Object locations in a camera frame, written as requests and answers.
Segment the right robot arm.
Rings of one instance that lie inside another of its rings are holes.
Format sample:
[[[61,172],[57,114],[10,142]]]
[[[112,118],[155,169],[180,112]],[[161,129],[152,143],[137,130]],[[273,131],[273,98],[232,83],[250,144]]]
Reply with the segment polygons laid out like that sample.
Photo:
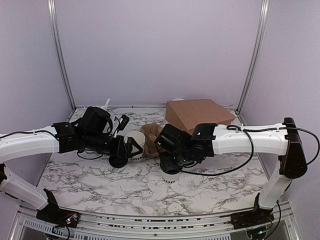
[[[192,134],[166,124],[154,141],[163,172],[176,174],[206,158],[231,153],[273,154],[278,162],[266,186],[257,195],[247,219],[258,224],[271,211],[294,179],[308,169],[299,130],[292,118],[266,126],[201,123]]]

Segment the brown pulp cup carrier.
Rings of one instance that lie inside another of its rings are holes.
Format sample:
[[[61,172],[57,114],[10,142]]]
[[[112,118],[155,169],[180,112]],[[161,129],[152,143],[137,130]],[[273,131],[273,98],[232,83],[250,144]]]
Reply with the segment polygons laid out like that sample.
[[[163,128],[160,125],[155,123],[145,124],[140,129],[145,136],[144,154],[151,159],[159,157],[155,140],[161,133],[162,129]]]

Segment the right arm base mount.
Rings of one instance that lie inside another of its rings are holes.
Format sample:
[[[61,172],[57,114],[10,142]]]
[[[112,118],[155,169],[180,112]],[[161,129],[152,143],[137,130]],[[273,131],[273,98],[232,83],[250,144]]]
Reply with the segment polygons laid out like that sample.
[[[230,222],[235,230],[269,223],[275,219],[272,208],[260,208],[259,197],[260,193],[255,197],[253,209],[232,213],[230,215]]]

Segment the single white paper cup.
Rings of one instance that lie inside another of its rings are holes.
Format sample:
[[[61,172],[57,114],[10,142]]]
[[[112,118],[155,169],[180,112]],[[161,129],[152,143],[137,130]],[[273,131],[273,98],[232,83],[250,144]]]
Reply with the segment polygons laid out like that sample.
[[[177,182],[178,180],[178,176],[179,174],[168,174],[166,172],[162,173],[162,180],[166,183],[166,184],[174,184]]]

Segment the black cup lid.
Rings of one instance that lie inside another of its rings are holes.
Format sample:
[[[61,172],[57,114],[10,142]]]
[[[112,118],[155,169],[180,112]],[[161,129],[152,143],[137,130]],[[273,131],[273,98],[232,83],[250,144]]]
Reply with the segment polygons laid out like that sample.
[[[180,172],[179,169],[168,168],[168,167],[161,167],[161,170],[168,175],[176,175]]]

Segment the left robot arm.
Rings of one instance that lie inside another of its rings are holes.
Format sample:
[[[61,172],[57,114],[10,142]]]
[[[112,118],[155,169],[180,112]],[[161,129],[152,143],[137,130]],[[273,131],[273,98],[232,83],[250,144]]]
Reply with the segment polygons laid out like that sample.
[[[122,168],[128,160],[143,152],[133,137],[119,132],[129,117],[111,118],[104,109],[90,106],[74,122],[58,122],[51,126],[3,134],[0,137],[0,190],[32,205],[53,223],[63,219],[63,211],[53,193],[40,189],[13,173],[5,163],[17,158],[39,154],[63,154],[90,151],[109,157],[114,168]]]

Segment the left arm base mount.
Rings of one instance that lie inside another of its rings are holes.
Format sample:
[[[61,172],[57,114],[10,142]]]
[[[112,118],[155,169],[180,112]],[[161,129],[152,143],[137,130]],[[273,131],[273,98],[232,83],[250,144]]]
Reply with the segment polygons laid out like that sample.
[[[36,218],[59,226],[76,228],[80,213],[60,208],[53,193],[48,189],[44,189],[44,192],[47,196],[47,205],[42,210],[37,210]]]

